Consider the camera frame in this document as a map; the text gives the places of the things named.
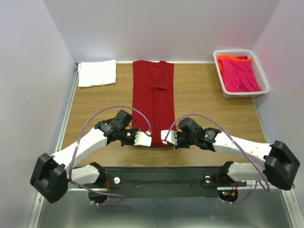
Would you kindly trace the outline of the dark red t shirt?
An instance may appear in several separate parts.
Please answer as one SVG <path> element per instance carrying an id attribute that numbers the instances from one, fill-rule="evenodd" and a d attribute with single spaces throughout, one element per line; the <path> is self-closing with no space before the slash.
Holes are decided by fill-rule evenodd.
<path id="1" fill-rule="evenodd" d="M 161 131 L 175 121 L 174 64 L 165 61 L 133 62 L 133 108 L 151 124 L 152 146 L 164 146 Z"/>

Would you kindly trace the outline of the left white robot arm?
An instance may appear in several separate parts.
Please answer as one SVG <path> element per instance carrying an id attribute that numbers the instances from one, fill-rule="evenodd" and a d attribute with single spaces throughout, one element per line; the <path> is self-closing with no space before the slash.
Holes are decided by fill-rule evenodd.
<path id="1" fill-rule="evenodd" d="M 76 168 L 82 160 L 112 142 L 138 146 L 144 135 L 139 128 L 129 129 L 133 116 L 120 110 L 114 118 L 99 121 L 87 134 L 81 133 L 70 146 L 51 155 L 44 153 L 36 161 L 30 184 L 49 203 L 59 201 L 69 189 L 87 184 L 101 187 L 106 183 L 105 171 L 98 163 Z"/>

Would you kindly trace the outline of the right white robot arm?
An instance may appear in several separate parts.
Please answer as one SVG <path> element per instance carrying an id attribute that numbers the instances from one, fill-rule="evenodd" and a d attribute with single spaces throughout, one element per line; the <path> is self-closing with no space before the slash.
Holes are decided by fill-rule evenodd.
<path id="1" fill-rule="evenodd" d="M 238 181 L 264 181 L 281 190 L 290 190 L 300 167 L 300 161 L 282 141 L 257 143 L 229 135 L 223 129 L 203 129 L 186 117 L 178 123 L 179 131 L 171 130 L 167 141 L 176 148 L 192 145 L 202 150 L 227 153 L 247 159 L 247 163 L 226 162 L 219 181 L 230 185 Z"/>

